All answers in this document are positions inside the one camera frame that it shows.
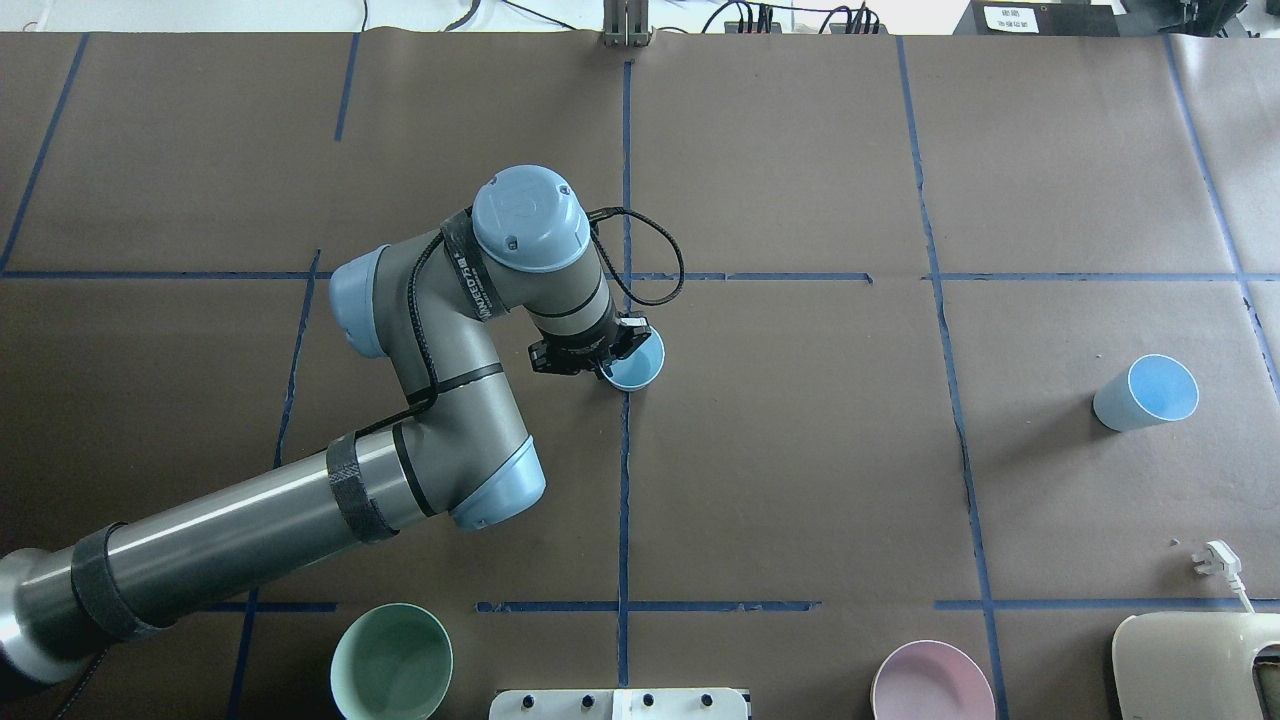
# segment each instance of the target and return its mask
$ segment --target black strap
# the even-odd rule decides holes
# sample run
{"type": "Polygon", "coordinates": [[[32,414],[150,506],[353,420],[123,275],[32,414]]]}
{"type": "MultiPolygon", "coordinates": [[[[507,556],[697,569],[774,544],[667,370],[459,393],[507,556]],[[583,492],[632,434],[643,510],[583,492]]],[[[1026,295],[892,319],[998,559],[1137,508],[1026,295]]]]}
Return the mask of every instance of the black strap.
{"type": "Polygon", "coordinates": [[[449,252],[453,272],[462,284],[462,293],[471,300],[476,319],[488,323],[507,314],[507,306],[498,296],[498,287],[489,277],[484,263],[484,252],[471,231],[471,213],[463,210],[440,224],[444,236],[444,249],[449,252]]]}
{"type": "Polygon", "coordinates": [[[369,491],[360,477],[360,460],[356,457],[356,433],[329,443],[325,451],[325,465],[329,469],[329,489],[342,511],[343,520],[360,542],[374,544],[394,537],[399,530],[387,524],[378,501],[369,497],[369,491]]]}
{"type": "Polygon", "coordinates": [[[168,625],[143,621],[120,597],[106,557],[106,541],[120,525],[124,523],[113,523],[84,536],[72,548],[72,591],[93,624],[113,638],[128,642],[154,635],[168,625]]]}

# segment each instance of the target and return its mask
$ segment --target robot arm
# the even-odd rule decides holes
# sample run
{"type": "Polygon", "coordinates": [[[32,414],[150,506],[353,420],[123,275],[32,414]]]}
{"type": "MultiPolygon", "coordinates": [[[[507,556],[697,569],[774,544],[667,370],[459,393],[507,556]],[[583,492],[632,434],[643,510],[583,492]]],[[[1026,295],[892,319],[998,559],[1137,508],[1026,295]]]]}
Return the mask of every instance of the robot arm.
{"type": "Polygon", "coordinates": [[[650,329],[614,307],[591,233],[563,178],[521,165],[439,232],[339,268],[338,323],[360,354],[390,357],[410,410],[61,551],[0,559],[0,697],[424,518],[475,530],[536,502],[541,465],[484,323],[524,306],[543,336],[536,372],[608,375],[650,329]]]}

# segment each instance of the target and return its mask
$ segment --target light blue cap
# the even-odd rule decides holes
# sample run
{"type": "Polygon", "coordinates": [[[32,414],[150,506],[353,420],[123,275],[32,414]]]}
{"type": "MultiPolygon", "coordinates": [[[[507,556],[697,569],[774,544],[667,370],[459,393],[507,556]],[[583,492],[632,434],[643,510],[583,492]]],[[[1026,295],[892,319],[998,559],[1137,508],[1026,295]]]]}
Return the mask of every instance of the light blue cap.
{"type": "Polygon", "coordinates": [[[471,227],[480,247],[525,273],[567,268],[586,252],[591,225],[564,178],[540,165],[516,165],[476,193],[471,227]]]}
{"type": "Polygon", "coordinates": [[[479,530],[529,510],[547,489],[543,464],[534,450],[534,437],[525,438],[502,468],[449,511],[463,530],[479,530]]]}
{"type": "Polygon", "coordinates": [[[609,373],[604,379],[609,384],[623,391],[634,392],[653,382],[662,370],[662,364],[667,359],[667,347],[662,342],[658,331],[649,328],[649,337],[635,348],[626,360],[616,360],[609,365],[609,373]]]}
{"type": "Polygon", "coordinates": [[[374,275],[378,273],[378,258],[390,245],[381,245],[372,252],[347,263],[333,272],[329,278],[329,306],[338,327],[347,334],[347,342],[365,357],[385,357],[383,345],[378,342],[378,327],[374,324],[374,275]]]}

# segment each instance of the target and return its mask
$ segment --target green bowl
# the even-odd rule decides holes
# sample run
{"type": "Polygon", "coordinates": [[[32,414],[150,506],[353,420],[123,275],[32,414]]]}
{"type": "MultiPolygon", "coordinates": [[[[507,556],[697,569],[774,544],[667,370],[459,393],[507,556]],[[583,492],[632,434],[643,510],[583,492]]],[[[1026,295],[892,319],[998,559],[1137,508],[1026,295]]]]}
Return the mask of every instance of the green bowl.
{"type": "Polygon", "coordinates": [[[453,646],[434,615],[404,602],[375,607],[347,628],[329,688],[347,720],[425,720],[453,676],[453,646]]]}

